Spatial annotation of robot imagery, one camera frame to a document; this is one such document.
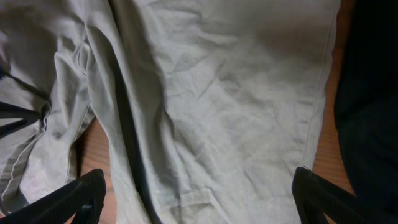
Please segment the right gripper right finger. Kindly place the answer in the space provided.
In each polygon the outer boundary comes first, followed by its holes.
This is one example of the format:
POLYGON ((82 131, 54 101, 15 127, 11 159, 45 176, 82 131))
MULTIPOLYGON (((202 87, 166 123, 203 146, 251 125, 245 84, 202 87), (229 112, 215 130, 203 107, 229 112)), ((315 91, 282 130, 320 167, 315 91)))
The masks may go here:
POLYGON ((328 223, 397 223, 397 217, 361 203, 337 185, 298 167, 292 181, 292 193, 300 220, 304 224, 328 223))

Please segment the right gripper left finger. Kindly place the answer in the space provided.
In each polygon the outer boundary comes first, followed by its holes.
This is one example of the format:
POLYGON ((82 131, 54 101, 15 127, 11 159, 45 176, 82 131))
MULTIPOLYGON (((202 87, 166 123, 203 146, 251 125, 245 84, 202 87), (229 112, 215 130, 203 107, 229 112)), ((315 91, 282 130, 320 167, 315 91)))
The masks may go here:
POLYGON ((97 224, 104 207, 106 181, 93 169, 44 198, 1 218, 1 224, 97 224))

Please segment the khaki green shorts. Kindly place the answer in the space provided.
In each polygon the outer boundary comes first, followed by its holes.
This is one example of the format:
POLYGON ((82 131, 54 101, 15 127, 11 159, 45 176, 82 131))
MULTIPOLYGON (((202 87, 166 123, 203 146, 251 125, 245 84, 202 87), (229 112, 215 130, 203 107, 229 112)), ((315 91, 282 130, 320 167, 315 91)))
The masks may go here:
POLYGON ((339 1, 2 1, 1 101, 39 113, 1 139, 1 212, 77 177, 93 119, 118 223, 298 223, 339 1))

